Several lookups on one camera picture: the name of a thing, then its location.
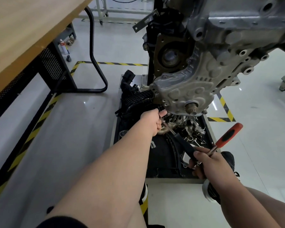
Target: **hand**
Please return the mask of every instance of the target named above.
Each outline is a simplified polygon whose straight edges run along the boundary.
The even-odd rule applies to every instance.
[[[201,166],[196,167],[193,172],[194,176],[198,176],[199,179],[207,177],[218,193],[239,183],[231,167],[220,153],[215,152],[209,157],[206,154],[209,152],[209,149],[204,147],[194,148],[197,150],[194,152],[194,157],[203,163],[203,168]],[[189,167],[193,168],[195,164],[190,159]]]
[[[145,123],[149,123],[150,127],[153,129],[153,137],[161,130],[161,120],[160,117],[163,117],[167,114],[166,110],[158,112],[158,109],[150,110],[143,112],[140,116],[140,120]]]

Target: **screwdriver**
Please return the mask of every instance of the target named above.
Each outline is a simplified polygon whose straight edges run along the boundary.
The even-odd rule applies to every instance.
[[[194,147],[192,145],[190,145],[188,142],[186,142],[179,133],[175,133],[174,130],[172,130],[170,128],[170,126],[168,126],[168,124],[165,122],[165,120],[160,117],[160,120],[162,121],[162,123],[164,124],[164,126],[166,126],[171,133],[173,134],[173,137],[178,141],[178,143],[182,146],[182,148],[185,150],[186,154],[188,154],[188,156],[193,160],[193,161],[197,161],[197,159],[194,157],[193,153],[194,151],[196,151],[196,149],[194,149]]]
[[[237,122],[216,142],[215,146],[207,153],[207,155],[211,157],[218,148],[222,148],[224,145],[226,145],[242,128],[243,125]]]

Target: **person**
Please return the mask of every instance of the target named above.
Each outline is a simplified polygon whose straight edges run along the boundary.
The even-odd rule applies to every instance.
[[[87,167],[38,228],[146,227],[138,201],[150,143],[161,129],[159,117],[166,113],[144,112],[122,139]],[[209,180],[206,190],[221,204],[231,227],[285,227],[285,203],[244,187],[232,169],[233,156],[214,153],[209,157],[209,149],[196,149],[194,156],[203,168],[197,167],[193,174]]]

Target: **metal engine cover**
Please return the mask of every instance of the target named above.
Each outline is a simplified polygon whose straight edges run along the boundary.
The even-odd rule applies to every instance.
[[[285,0],[196,0],[187,30],[195,40],[187,67],[150,89],[170,113],[201,115],[222,88],[240,84],[239,73],[285,51]]]

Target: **ratchet handle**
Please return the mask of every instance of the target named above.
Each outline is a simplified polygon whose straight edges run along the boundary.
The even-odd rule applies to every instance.
[[[232,126],[217,142],[216,146],[218,148],[222,148],[224,145],[226,145],[241,129],[243,128],[243,125],[241,123],[236,123],[234,126]]]
[[[183,147],[184,151],[188,154],[188,156],[193,160],[197,161],[197,159],[193,156],[194,147],[190,145],[188,142],[186,142],[179,133],[176,133],[173,135],[173,137],[178,141],[178,143]]]

